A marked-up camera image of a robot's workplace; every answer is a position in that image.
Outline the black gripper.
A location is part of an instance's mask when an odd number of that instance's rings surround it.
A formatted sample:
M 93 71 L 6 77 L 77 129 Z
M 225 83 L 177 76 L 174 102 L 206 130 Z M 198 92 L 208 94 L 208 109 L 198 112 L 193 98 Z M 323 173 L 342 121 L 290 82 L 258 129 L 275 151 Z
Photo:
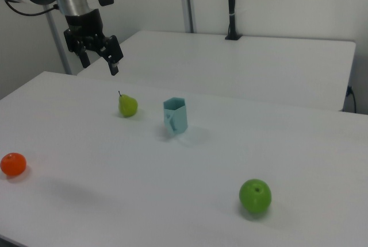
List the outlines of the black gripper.
M 105 37 L 103 23 L 98 9 L 81 16 L 66 16 L 68 29 L 64 31 L 67 48 L 75 52 L 83 68 L 90 65 L 86 49 L 99 54 L 108 63 L 110 74 L 118 74 L 118 65 L 124 57 L 115 35 Z

